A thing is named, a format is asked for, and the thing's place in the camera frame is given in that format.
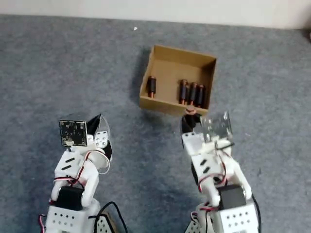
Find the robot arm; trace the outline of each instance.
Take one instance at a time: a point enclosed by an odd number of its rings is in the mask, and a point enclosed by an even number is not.
[[[196,220],[190,223],[189,230],[194,223],[200,226],[200,232],[260,232],[251,187],[240,165],[231,157],[232,143],[228,139],[232,134],[228,113],[216,119],[206,119],[195,111],[190,115],[186,111],[181,129],[192,173],[199,191],[207,199],[206,203],[197,206],[194,212]]]
[[[110,129],[101,114],[87,123],[61,120],[60,128],[62,144],[67,149],[54,171],[52,201],[46,229],[41,227],[41,232],[93,233],[95,219],[88,217],[100,210],[93,197],[99,169],[105,168],[107,172],[110,168]]]

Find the open cardboard box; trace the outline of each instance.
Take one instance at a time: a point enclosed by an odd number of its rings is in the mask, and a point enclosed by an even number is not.
[[[206,114],[215,65],[215,57],[155,45],[140,87],[139,106],[172,115],[184,114],[186,105],[179,104],[179,85],[182,79],[186,79],[189,84],[196,82],[206,87],[203,108],[197,108],[198,113]],[[156,77],[154,98],[148,97],[147,82],[150,76]]]

